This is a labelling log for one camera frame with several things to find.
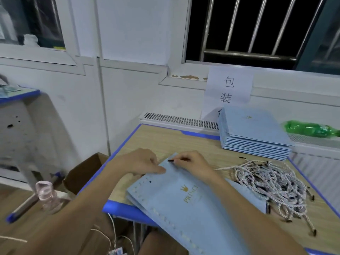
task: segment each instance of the wooden desk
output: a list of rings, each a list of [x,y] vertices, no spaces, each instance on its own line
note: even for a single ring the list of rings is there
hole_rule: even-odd
[[[137,148],[152,150],[157,155],[159,161],[163,161],[175,152],[198,150],[214,168],[242,164],[244,159],[239,158],[240,156],[249,160],[268,160],[268,158],[223,150],[218,140],[189,136],[181,131],[149,125],[141,125],[123,145],[117,155],[126,154]],[[307,186],[310,186],[295,167],[288,160],[286,162],[294,169],[296,176]],[[232,178],[232,171],[224,171],[221,174],[224,177]],[[125,198],[125,191],[137,179],[138,176],[133,176],[132,174],[126,175],[117,184],[109,199],[131,205]],[[311,235],[304,219],[293,218],[292,223],[286,223],[274,209],[267,216],[291,234],[303,247],[340,255],[340,218],[314,189],[311,189],[311,192],[315,195],[315,201],[308,200],[307,209],[308,216],[318,232],[316,237]]]

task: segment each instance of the pink plastic bottle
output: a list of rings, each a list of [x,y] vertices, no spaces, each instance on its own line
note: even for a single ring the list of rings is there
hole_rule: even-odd
[[[53,189],[53,185],[47,181],[38,181],[35,184],[37,195],[43,203],[43,209],[49,213],[54,214],[58,212],[63,205],[63,202],[58,198],[56,191]]]

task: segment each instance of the brown box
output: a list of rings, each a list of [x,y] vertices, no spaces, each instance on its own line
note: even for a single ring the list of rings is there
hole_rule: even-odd
[[[88,159],[73,168],[63,180],[63,185],[72,199],[76,197],[83,186],[99,170],[99,168],[108,159],[107,155],[96,153]],[[128,222],[123,219],[114,218],[116,235],[119,236],[127,228]],[[100,230],[112,241],[115,239],[113,226],[110,218],[106,213],[100,213],[93,225],[94,229]],[[99,232],[90,231],[79,254],[107,254],[109,244],[108,240]]]

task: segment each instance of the green plastic bottle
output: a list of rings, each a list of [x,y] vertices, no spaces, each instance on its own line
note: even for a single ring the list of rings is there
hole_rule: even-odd
[[[283,126],[288,133],[295,133],[318,138],[340,137],[339,130],[324,124],[291,120],[284,122]]]

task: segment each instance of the radiator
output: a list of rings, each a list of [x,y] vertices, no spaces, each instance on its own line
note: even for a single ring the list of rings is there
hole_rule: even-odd
[[[182,131],[219,135],[215,122],[143,113],[140,123]],[[340,141],[288,134],[295,143],[290,159],[319,190],[326,200],[340,213]]]

